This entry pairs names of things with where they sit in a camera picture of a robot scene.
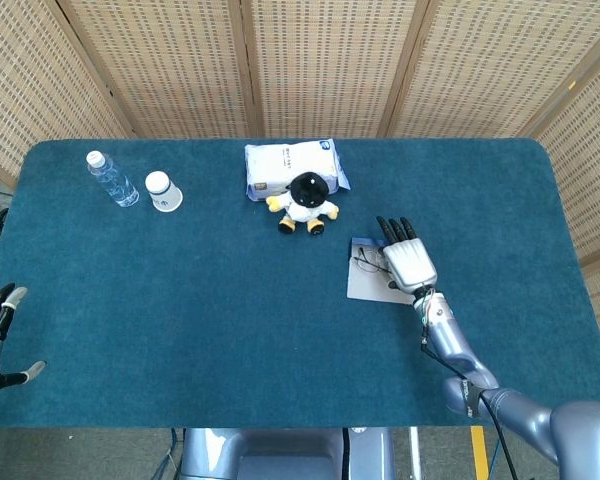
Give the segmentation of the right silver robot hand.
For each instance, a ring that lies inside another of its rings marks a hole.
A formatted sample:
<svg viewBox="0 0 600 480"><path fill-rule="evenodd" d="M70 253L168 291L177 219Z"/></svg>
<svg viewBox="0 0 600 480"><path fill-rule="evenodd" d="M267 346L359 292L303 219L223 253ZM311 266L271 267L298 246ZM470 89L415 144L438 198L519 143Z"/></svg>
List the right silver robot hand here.
<svg viewBox="0 0 600 480"><path fill-rule="evenodd" d="M397 221L377 216L376 220L387 240L383 256L396 288L422 297L437 283L437 271L424 243L405 217Z"/></svg>

